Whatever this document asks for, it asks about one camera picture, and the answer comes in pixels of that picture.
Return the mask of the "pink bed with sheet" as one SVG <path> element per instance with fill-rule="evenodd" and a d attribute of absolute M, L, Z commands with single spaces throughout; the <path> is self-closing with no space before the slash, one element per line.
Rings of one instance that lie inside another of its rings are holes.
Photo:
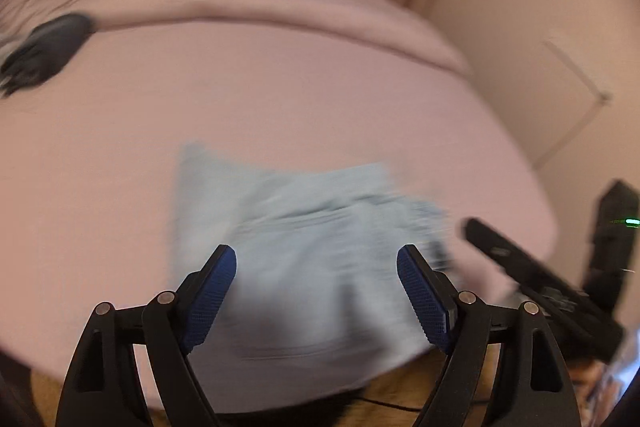
<path fill-rule="evenodd" d="M 452 72 L 330 34 L 229 22 L 100 32 L 1 103 L 1 346 L 61 377 L 91 308 L 169 273 L 179 148 L 323 171 L 386 160 L 452 220 L 548 258 L 558 225 L 508 132 Z"/>

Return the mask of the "light blue strawberry pants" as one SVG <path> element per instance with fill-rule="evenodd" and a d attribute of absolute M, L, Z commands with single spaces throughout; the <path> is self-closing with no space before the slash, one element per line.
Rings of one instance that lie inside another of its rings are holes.
<path fill-rule="evenodd" d="M 320 173 L 243 166 L 184 147 L 177 171 L 172 278 L 231 246 L 235 277 L 190 362 L 213 409 L 250 413 L 367 384 L 428 341 L 396 257 L 418 247 L 448 265 L 436 205 L 399 194 L 386 168 Z"/>

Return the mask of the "dark folded jeans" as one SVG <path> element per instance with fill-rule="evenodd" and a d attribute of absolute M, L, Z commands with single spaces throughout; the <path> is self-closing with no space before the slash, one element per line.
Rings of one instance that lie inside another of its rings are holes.
<path fill-rule="evenodd" d="M 35 27 L 1 63 L 1 94 L 34 89 L 68 64 L 96 31 L 87 14 L 70 13 Z"/>

